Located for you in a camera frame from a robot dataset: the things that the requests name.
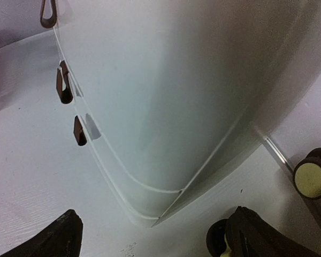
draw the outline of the brown drawer handle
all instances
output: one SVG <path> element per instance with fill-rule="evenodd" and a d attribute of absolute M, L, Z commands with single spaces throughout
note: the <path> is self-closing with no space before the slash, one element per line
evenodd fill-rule
<path fill-rule="evenodd" d="M 69 70 L 68 70 L 68 67 L 66 66 L 65 64 L 65 61 L 61 61 L 61 63 L 59 64 L 60 68 L 62 69 L 62 75 L 63 77 L 65 77 L 66 75 L 68 75 L 69 73 Z"/>
<path fill-rule="evenodd" d="M 73 94 L 71 93 L 68 73 L 62 76 L 60 69 L 57 69 L 56 90 L 60 98 L 60 101 L 63 104 L 68 104 L 68 103 L 71 103 L 71 101 L 73 101 L 74 97 L 73 97 Z"/>
<path fill-rule="evenodd" d="M 41 14 L 40 14 L 40 22 L 41 25 L 44 28 L 52 28 L 54 25 L 56 25 L 57 22 L 57 9 L 56 9 L 56 0 L 50 0 L 51 1 L 51 10 L 52 15 L 50 18 L 45 19 L 44 16 L 44 10 L 45 10 L 45 3 L 47 0 L 42 0 L 42 7 L 41 7 Z"/>
<path fill-rule="evenodd" d="M 78 116 L 75 117 L 74 136 L 79 146 L 84 146 L 87 143 L 87 138 Z"/>

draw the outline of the white wall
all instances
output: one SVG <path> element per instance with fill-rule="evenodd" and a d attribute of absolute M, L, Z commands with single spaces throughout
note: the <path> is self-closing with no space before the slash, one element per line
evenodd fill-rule
<path fill-rule="evenodd" d="M 41 2 L 0 0 L 0 47 L 45 31 L 39 22 Z"/>

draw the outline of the white floor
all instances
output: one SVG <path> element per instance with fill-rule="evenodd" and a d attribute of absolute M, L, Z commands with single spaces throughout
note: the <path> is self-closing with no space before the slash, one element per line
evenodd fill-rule
<path fill-rule="evenodd" d="M 209 256 L 208 228 L 238 205 L 319 251 L 321 231 L 263 146 L 163 223 L 132 225 L 88 147 L 75 142 L 75 113 L 55 89 L 58 62 L 52 33 L 0 49 L 0 254 L 73 208 L 84 223 L 83 257 Z"/>

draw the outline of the wall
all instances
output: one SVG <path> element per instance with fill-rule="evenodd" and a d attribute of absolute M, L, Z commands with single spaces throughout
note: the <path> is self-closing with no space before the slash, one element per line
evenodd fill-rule
<path fill-rule="evenodd" d="M 41 2 L 0 0 L 0 47 L 45 31 L 39 22 Z"/>

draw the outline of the white plastic drawer unit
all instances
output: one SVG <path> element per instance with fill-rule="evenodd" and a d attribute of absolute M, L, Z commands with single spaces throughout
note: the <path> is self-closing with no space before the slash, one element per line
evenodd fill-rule
<path fill-rule="evenodd" d="M 321 45 L 319 2 L 56 2 L 60 56 L 94 158 L 144 226 L 212 173 L 207 164 L 254 119 L 301 42 Z"/>

